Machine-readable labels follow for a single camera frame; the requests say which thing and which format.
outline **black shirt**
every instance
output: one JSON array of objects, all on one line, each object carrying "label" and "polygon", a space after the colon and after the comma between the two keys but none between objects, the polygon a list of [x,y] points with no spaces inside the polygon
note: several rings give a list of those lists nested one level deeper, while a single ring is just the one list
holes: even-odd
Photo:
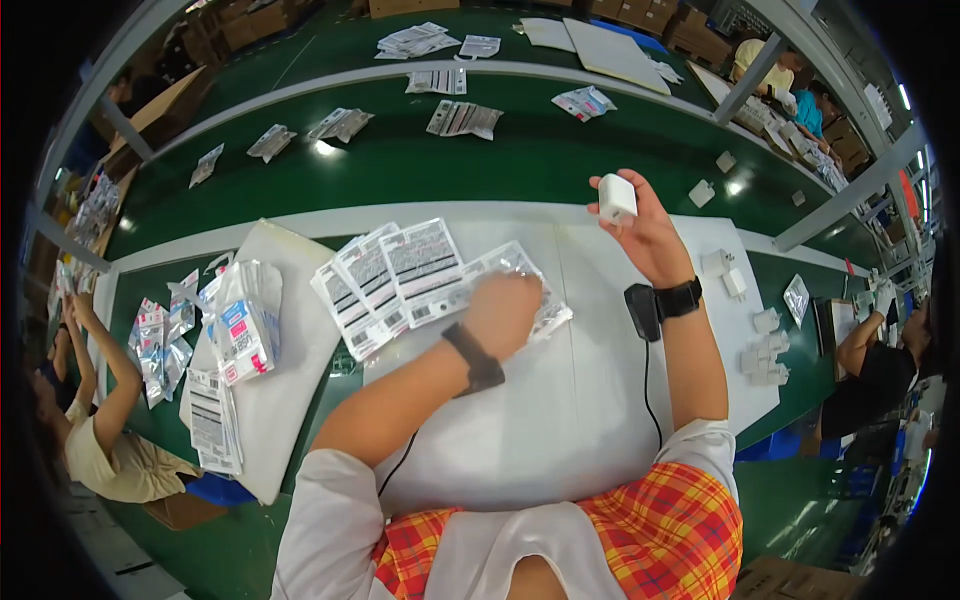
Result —
[{"label": "black shirt", "polygon": [[156,75],[141,75],[133,80],[131,84],[130,100],[118,102],[117,107],[129,119],[141,109],[147,106],[151,100],[156,98],[170,85],[161,77]]},{"label": "black shirt", "polygon": [[842,438],[900,405],[910,391],[917,364],[906,348],[875,343],[867,348],[860,375],[837,384],[821,413],[824,440]]}]

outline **barcode label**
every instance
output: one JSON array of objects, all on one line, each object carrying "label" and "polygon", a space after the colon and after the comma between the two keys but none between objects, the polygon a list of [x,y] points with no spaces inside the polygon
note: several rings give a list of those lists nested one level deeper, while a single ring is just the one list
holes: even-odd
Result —
[{"label": "barcode label", "polygon": [[399,312],[395,312],[393,315],[390,315],[389,317],[384,319],[383,323],[388,327],[393,327],[395,324],[399,323],[402,320],[403,320],[403,315],[401,315]]}]

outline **white shirt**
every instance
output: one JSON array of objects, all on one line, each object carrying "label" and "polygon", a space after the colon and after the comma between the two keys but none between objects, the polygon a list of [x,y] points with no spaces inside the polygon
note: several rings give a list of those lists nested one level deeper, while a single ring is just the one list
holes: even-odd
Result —
[{"label": "white shirt", "polygon": [[917,420],[912,420],[904,427],[906,440],[903,443],[903,458],[908,461],[925,461],[924,436],[930,430],[933,418],[926,411],[920,411]]},{"label": "white shirt", "polygon": [[[667,440],[655,462],[699,468],[739,502],[735,450],[725,420],[696,420]],[[383,528],[373,471],[339,450],[310,452],[297,474],[272,597],[391,600],[373,577],[371,554]],[[522,511],[453,514],[424,600],[503,600],[514,566],[530,555],[550,564],[570,600],[626,598],[586,513],[571,502],[558,502]]]}]

